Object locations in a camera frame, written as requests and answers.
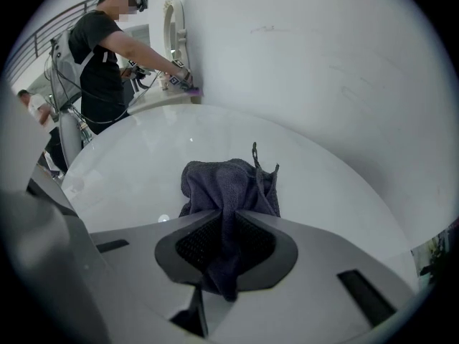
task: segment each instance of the neck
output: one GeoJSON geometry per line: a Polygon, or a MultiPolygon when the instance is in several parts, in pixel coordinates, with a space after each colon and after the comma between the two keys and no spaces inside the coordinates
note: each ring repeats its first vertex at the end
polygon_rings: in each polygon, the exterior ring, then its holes
{"type": "Polygon", "coordinates": [[[115,14],[112,13],[111,9],[109,6],[107,6],[106,4],[104,3],[100,3],[99,5],[97,5],[95,7],[95,10],[97,11],[103,11],[104,13],[106,13],[111,19],[113,20],[117,20],[118,19],[118,16],[116,16],[115,14]]]}

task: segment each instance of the glossy table surface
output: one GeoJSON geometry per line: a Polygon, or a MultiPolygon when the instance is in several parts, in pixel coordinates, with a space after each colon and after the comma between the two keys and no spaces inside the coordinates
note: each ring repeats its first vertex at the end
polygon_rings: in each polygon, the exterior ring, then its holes
{"type": "Polygon", "coordinates": [[[386,204],[343,161],[309,139],[266,120],[220,107],[171,105],[108,128],[75,159],[62,184],[90,233],[178,217],[189,161],[279,163],[284,219],[332,231],[417,285],[407,240],[386,204]]]}

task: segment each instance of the person in white shirt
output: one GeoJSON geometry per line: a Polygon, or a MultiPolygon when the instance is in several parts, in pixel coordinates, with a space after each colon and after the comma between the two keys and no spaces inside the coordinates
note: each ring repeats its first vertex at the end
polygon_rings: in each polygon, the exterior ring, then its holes
{"type": "Polygon", "coordinates": [[[51,140],[46,145],[45,150],[51,156],[53,163],[63,172],[67,173],[64,153],[60,145],[59,129],[51,118],[51,106],[41,95],[32,95],[26,90],[20,90],[17,94],[21,102],[27,107],[30,114],[41,126],[51,135],[51,140]]]}

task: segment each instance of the backpack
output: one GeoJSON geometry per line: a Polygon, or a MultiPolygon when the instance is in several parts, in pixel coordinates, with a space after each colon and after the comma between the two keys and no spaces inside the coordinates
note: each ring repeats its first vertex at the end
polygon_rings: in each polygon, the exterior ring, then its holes
{"type": "Polygon", "coordinates": [[[81,97],[80,76],[94,52],[77,64],[69,48],[71,30],[65,30],[57,38],[51,40],[51,69],[49,78],[55,107],[62,110],[81,97]]]}

